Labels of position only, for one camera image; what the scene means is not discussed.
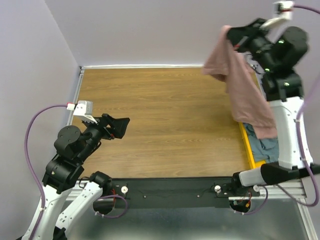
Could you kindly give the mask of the pink t shirt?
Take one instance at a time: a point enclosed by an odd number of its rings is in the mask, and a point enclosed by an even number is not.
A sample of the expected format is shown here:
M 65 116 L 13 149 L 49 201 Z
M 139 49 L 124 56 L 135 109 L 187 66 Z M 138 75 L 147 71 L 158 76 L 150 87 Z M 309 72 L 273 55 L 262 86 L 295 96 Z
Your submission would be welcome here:
M 225 83 L 235 121 L 250 124 L 258 139 L 278 136 L 270 104 L 253 80 L 250 66 L 227 39 L 231 26 L 220 29 L 217 43 L 202 67 L 202 73 Z

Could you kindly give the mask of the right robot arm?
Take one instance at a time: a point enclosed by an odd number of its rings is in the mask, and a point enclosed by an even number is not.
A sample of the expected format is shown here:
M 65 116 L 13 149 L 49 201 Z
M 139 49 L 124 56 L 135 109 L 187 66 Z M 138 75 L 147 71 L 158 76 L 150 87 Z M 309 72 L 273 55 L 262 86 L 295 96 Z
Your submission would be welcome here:
M 303 84 L 294 70 L 309 49 L 308 34 L 289 26 L 271 42 L 266 37 L 269 30 L 267 21 L 258 18 L 249 25 L 232 27 L 226 35 L 237 52 L 249 52 L 264 70 L 262 89 L 275 116 L 279 146 L 277 162 L 233 174 L 230 191 L 236 196 L 254 185 L 276 185 L 320 173 L 308 150 L 301 112 L 305 104 Z

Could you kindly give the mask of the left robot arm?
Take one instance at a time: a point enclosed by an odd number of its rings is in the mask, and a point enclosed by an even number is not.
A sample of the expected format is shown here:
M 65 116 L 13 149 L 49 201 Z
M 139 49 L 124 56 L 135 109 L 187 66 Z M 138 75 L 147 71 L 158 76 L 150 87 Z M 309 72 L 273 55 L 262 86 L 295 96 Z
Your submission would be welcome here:
M 112 194 L 112 179 L 97 171 L 72 203 L 63 209 L 78 178 L 84 171 L 83 164 L 101 145 L 101 140 L 122 139 L 130 122 L 126 118 L 113 118 L 108 114 L 86 122 L 85 131 L 77 126 L 62 128 L 54 142 L 56 155 L 47 164 L 40 184 L 40 201 L 23 240 L 66 240 L 72 227 L 93 205 Z

